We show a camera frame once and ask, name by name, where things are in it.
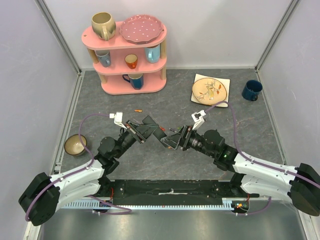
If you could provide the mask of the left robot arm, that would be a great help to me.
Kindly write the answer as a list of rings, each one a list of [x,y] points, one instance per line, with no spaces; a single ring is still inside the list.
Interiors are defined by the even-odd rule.
[[[39,226],[65,205],[86,196],[106,196],[110,191],[108,175],[120,164],[118,159],[136,142],[144,143],[151,135],[166,136],[161,127],[147,116],[142,123],[127,121],[118,139],[107,136],[100,141],[97,155],[69,171],[37,174],[18,199],[25,220]]]

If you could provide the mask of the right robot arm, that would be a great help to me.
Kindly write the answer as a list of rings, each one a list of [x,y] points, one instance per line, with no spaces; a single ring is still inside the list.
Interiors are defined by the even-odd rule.
[[[175,150],[198,151],[213,158],[219,169],[233,172],[229,191],[235,197],[244,193],[268,196],[287,201],[308,215],[320,215],[320,175],[306,163],[290,166],[262,160],[226,144],[217,130],[200,135],[187,125],[160,141]]]

